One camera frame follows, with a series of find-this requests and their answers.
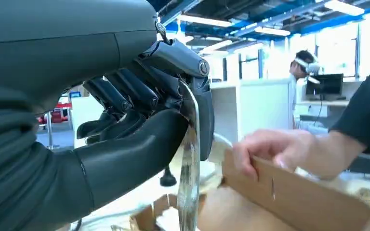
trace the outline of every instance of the robotic hand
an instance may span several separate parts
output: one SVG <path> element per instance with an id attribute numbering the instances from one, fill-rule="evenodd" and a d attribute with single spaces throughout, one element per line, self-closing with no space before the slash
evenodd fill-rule
<path id="1" fill-rule="evenodd" d="M 178 79 L 199 103 L 201 160 L 208 157 L 209 66 L 175 40 L 156 42 L 164 31 L 155 15 L 145 0 L 0 0 L 0 231 L 55 230 L 162 171 L 188 127 Z M 136 94 L 122 67 L 157 99 Z M 92 123 L 80 136 L 104 141 L 52 153 L 35 142 L 35 116 L 83 82 L 108 124 Z M 119 130 L 124 120 L 127 134 Z"/>

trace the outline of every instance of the cable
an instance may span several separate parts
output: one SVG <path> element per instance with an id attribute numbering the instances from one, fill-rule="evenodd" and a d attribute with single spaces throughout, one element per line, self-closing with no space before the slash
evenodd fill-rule
<path id="1" fill-rule="evenodd" d="M 316 125 L 316 122 L 318 121 L 318 119 L 320 119 L 320 115 L 321 115 L 321 110 L 322 109 L 323 109 L 323 94 L 320 94 L 320 111 L 318 112 L 317 118 L 314 121 L 313 126 L 315 126 Z"/>

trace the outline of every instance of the vr headset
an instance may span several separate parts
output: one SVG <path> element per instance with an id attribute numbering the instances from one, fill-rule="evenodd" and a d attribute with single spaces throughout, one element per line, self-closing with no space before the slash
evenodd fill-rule
<path id="1" fill-rule="evenodd" d="M 311 56 L 313 56 L 313 62 L 312 63 L 306 63 L 304 60 L 295 58 L 294 60 L 300 65 L 300 68 L 303 72 L 307 74 L 318 74 L 318 71 L 320 70 L 320 64 L 318 62 L 318 58 L 310 53 Z"/>

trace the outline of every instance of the white cabinet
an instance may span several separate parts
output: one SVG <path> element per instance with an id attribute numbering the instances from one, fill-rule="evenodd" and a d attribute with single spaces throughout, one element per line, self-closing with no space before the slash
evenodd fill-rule
<path id="1" fill-rule="evenodd" d="M 231 142 L 261 128 L 292 128 L 293 94 L 288 79 L 211 85 L 215 132 Z"/>

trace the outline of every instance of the blue ceiling beam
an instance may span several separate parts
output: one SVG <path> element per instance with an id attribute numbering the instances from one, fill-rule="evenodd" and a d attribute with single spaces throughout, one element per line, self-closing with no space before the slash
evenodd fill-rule
<path id="1" fill-rule="evenodd" d="M 305 34 L 310 34 L 310 33 L 320 31 L 320 30 L 322 30 L 324 28 L 327 28 L 327 27 L 340 26 L 340 25 L 344 25 L 344 24 L 349 23 L 349 22 L 359 22 L 359 21 L 364 20 L 363 16 L 365 14 L 368 14 L 368 13 L 370 13 L 370 8 L 365 9 L 365 13 L 362 14 L 362 15 L 358 15 L 358 16 L 351 16 L 351 15 L 339 16 L 339 17 L 332 18 L 332 19 L 327 20 L 327 21 L 323 21 L 323 22 L 320 22 L 320 23 L 317 23 L 317 24 L 313 24 L 313 25 L 304 27 L 304 28 L 302 28 L 298 31 L 295 31 L 294 33 L 305 35 Z"/>
<path id="2" fill-rule="evenodd" d="M 313 3 L 313 2 L 314 2 L 314 0 L 294 0 L 294 1 L 286 2 L 286 3 L 280 4 L 276 7 L 274 7 L 272 9 L 268 10 L 268 11 L 265 11 L 261 14 L 258 14 L 256 16 L 254 16 L 253 18 L 250 19 L 250 21 L 240 21 L 240 22 L 234 24 L 233 27 L 236 27 L 235 29 L 242 28 L 242 27 L 248 26 L 248 25 L 250 25 L 254 22 L 259 22 L 259 21 L 262 21 L 263 19 L 277 16 L 281 13 L 291 11 L 295 8 L 298 8 L 298 7 L 302 6 L 302 5 L 307 5 L 307 4 L 310 4 L 310 3 Z"/>
<path id="3" fill-rule="evenodd" d="M 251 18 L 251 21 L 259 22 L 259 21 L 262 21 L 263 19 L 274 17 L 281 13 L 288 12 L 300 6 L 311 4 L 311 3 L 314 3 L 314 0 L 294 0 L 294 1 L 289 1 L 286 3 L 282 3 L 261 14 L 255 15 L 254 17 Z"/>
<path id="4" fill-rule="evenodd" d="M 370 8 L 365 9 L 364 14 L 367 14 L 367 13 L 370 13 Z M 310 33 L 318 32 L 327 27 L 340 26 L 340 25 L 344 25 L 349 22 L 361 21 L 363 19 L 364 19 L 363 15 L 359 15 L 359 16 L 343 15 L 340 17 L 336 17 L 330 20 L 326 20 L 323 22 L 319 22 L 319 23 L 304 27 L 297 31 L 292 31 L 291 36 L 293 36 L 294 34 L 302 34 L 302 35 L 310 34 Z M 181 23 L 181 31 L 201 33 L 201 34 L 206 34 L 208 36 L 226 36 L 230 31 L 237 29 L 235 26 L 238 26 L 238 24 L 232 27 L 223 28 L 223 27 L 214 27 L 214 26 L 209 26 L 209 25 Z M 176 22 L 170 23 L 166 25 L 166 29 L 167 31 L 170 31 L 170 32 L 177 32 L 178 24 Z M 281 36 L 272 36 L 272 35 L 257 34 L 257 33 L 248 33 L 244 35 L 243 37 L 257 39 L 257 40 L 274 40 L 274 41 L 279 41 L 279 40 L 284 39 L 284 37 L 281 37 Z"/>
<path id="5" fill-rule="evenodd" d="M 178 16 L 182 13 L 185 13 L 196 5 L 198 5 L 203 0 L 183 0 L 179 5 L 177 5 L 174 9 L 169 11 L 166 15 L 161 18 L 161 23 L 166 26 L 169 23 L 173 22 Z"/>
<path id="6" fill-rule="evenodd" d="M 294 15 L 300 15 L 300 14 L 306 13 L 310 10 L 314 10 L 314 9 L 319 8 L 319 7 L 322 7 L 328 1 L 329 0 L 322 0 L 322 1 L 317 2 L 317 3 L 307 4 L 307 5 L 295 8 L 293 10 L 290 10 L 288 12 L 276 15 L 274 17 L 271 17 L 268 20 L 250 24 L 248 26 L 242 27 L 240 30 L 233 33 L 233 35 L 236 36 L 236 37 L 246 35 L 248 33 L 254 32 L 254 30 L 258 27 L 267 26 L 269 24 L 274 24 L 274 23 L 279 23 L 279 22 L 282 22 L 286 19 L 289 19 L 289 18 L 293 17 Z"/>

